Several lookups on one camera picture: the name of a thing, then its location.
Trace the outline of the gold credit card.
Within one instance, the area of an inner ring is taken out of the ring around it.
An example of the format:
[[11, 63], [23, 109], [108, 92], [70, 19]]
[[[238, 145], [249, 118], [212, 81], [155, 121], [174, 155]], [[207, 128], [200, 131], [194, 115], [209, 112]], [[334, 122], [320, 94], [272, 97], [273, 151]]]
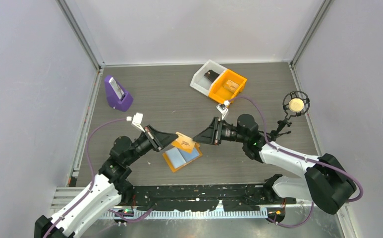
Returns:
[[185, 152], [192, 153], [194, 148], [199, 148], [200, 144], [193, 141], [189, 136], [184, 135], [181, 132], [175, 133], [178, 137], [171, 143], [172, 146], [181, 149]]
[[228, 80], [224, 83], [223, 87], [231, 92], [234, 92], [238, 87], [239, 84], [235, 83], [232, 80]]

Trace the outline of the orange card holder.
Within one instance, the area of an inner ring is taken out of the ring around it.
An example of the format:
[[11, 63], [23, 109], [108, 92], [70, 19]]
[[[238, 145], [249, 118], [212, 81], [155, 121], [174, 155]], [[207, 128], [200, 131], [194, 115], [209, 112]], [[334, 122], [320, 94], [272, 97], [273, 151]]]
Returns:
[[203, 153], [198, 146], [195, 146], [192, 152], [186, 152], [185, 150], [173, 147], [163, 153], [163, 158], [171, 171], [175, 173], [184, 166], [200, 158], [202, 155]]

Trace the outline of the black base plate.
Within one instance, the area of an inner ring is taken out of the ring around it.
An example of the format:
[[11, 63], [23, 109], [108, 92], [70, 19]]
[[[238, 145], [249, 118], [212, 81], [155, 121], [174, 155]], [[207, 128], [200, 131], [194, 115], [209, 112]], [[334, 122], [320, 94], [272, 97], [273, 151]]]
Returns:
[[117, 185], [120, 206], [139, 211], [214, 211], [222, 205], [225, 211], [255, 211], [260, 205], [296, 203], [295, 198], [273, 195], [263, 184], [202, 185]]

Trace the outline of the microphone with shock mount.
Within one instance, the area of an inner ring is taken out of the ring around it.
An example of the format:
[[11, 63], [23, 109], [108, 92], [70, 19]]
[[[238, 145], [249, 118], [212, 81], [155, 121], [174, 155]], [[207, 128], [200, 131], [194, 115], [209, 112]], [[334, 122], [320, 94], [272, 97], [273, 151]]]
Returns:
[[310, 108], [309, 96], [303, 91], [291, 91], [282, 101], [282, 107], [287, 118], [300, 117]]

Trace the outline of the orange plastic bin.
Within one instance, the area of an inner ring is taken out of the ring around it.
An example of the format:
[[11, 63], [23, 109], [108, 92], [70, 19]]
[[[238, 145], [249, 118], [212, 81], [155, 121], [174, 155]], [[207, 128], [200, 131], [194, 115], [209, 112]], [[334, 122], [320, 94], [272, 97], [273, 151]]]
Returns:
[[227, 69], [212, 83], [208, 97], [217, 103], [231, 100], [243, 91], [246, 82], [245, 77]]

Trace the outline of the white plastic bin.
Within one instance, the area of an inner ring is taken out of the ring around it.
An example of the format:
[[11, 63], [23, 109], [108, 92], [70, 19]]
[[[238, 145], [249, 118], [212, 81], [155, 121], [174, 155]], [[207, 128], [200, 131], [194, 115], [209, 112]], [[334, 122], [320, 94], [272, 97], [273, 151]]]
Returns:
[[[219, 77], [214, 82], [210, 82], [204, 77], [204, 73], [206, 73], [208, 70], [213, 70], [219, 74]], [[208, 97], [215, 82], [217, 82], [220, 79], [220, 77], [226, 72], [226, 70], [226, 67], [214, 62], [213, 60], [208, 60], [193, 75], [192, 80], [190, 82], [190, 87]]]

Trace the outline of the black card in white bin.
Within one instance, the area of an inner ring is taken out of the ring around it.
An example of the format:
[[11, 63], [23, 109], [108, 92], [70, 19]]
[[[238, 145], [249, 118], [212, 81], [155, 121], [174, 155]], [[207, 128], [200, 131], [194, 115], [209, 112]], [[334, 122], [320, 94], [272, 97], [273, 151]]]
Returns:
[[213, 70], [208, 70], [206, 73], [204, 73], [204, 77], [210, 82], [214, 82], [219, 77], [219, 74]]

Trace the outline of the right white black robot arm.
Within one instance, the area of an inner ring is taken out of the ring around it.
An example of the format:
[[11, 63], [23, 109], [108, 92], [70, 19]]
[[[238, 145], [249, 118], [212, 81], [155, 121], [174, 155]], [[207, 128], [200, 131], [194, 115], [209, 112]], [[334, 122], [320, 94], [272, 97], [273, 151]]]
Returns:
[[269, 203], [278, 203], [282, 198], [302, 199], [333, 215], [357, 190], [354, 179], [347, 175], [335, 156], [306, 155], [282, 147], [259, 130], [259, 125], [249, 114], [240, 115], [236, 125], [214, 117], [206, 129], [193, 137], [193, 141], [210, 145], [220, 145], [223, 141], [239, 142], [251, 160], [281, 167], [294, 174], [293, 178], [275, 174], [265, 180], [264, 197]]

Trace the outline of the aluminium frame rail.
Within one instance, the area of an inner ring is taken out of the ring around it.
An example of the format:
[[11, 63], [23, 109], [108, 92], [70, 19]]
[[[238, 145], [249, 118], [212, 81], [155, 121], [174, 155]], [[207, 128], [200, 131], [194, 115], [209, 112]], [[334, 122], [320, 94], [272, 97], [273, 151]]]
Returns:
[[[75, 196], [77, 196], [83, 187], [58, 187], [55, 191], [55, 195], [50, 207], [49, 215], [52, 215], [62, 209], [68, 202], [70, 202]], [[306, 200], [297, 199], [295, 204], [288, 204], [286, 206], [287, 215], [290, 215], [291, 208], [296, 208], [297, 214], [302, 215], [302, 209], [307, 208], [309, 213], [311, 202]], [[274, 208], [279, 208], [278, 205], [256, 205], [257, 208], [249, 211], [226, 211], [225, 202], [219, 201], [217, 206], [211, 206], [206, 211], [178, 211], [174, 209], [172, 211], [152, 211], [145, 219], [152, 220], [170, 220], [170, 219], [245, 219], [245, 218], [267, 218], [268, 215], [273, 215]], [[127, 217], [128, 219], [137, 219], [145, 213], [145, 211], [137, 211], [133, 209], [133, 217]], [[99, 212], [100, 217], [98, 219], [119, 219], [119, 217], [110, 212]]]

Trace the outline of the clear card in orange bin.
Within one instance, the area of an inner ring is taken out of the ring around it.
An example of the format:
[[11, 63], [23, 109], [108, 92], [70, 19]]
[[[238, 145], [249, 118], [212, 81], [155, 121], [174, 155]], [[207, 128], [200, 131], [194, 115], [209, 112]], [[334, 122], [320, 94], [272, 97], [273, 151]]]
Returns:
[[230, 93], [234, 94], [239, 88], [239, 84], [224, 84], [224, 88], [228, 90]]

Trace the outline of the white card in purple stand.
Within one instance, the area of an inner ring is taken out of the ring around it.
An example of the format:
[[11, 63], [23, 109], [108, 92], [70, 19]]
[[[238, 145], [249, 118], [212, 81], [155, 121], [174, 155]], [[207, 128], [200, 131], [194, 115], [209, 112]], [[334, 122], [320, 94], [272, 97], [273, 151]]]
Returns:
[[116, 96], [118, 97], [118, 99], [121, 101], [122, 98], [124, 97], [123, 89], [120, 87], [118, 82], [113, 77], [110, 78], [109, 84], [111, 88], [113, 89], [114, 93], [116, 94]]

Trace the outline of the purple stand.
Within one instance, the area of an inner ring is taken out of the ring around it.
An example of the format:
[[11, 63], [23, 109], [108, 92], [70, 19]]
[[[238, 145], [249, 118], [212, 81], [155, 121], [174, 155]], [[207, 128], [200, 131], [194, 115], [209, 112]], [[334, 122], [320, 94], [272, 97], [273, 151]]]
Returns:
[[108, 105], [114, 110], [126, 112], [133, 103], [132, 95], [111, 75], [104, 79]]

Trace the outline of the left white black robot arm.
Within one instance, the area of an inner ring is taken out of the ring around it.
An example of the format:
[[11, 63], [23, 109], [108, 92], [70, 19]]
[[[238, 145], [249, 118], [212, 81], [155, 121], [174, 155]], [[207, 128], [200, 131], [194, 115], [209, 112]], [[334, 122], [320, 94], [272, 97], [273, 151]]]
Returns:
[[128, 205], [133, 185], [128, 181], [130, 165], [147, 152], [159, 152], [178, 138], [176, 133], [161, 132], [145, 126], [139, 137], [118, 137], [97, 174], [72, 201], [51, 217], [42, 215], [34, 225], [36, 238], [79, 238], [107, 210]]

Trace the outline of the black microphone tripod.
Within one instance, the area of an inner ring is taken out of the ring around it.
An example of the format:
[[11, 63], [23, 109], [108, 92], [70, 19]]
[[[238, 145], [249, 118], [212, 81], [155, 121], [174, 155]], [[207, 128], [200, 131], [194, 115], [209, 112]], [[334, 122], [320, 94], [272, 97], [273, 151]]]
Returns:
[[293, 116], [286, 115], [284, 117], [284, 119], [278, 120], [277, 121], [277, 128], [274, 130], [271, 130], [271, 131], [267, 130], [267, 125], [266, 125], [266, 122], [264, 120], [262, 133], [263, 133], [263, 135], [265, 135], [267, 137], [266, 141], [269, 141], [269, 142], [276, 141], [279, 137], [286, 135], [286, 134], [290, 134], [291, 131], [282, 132], [282, 130], [285, 127], [290, 127], [292, 125], [292, 122], [290, 121], [292, 117]]

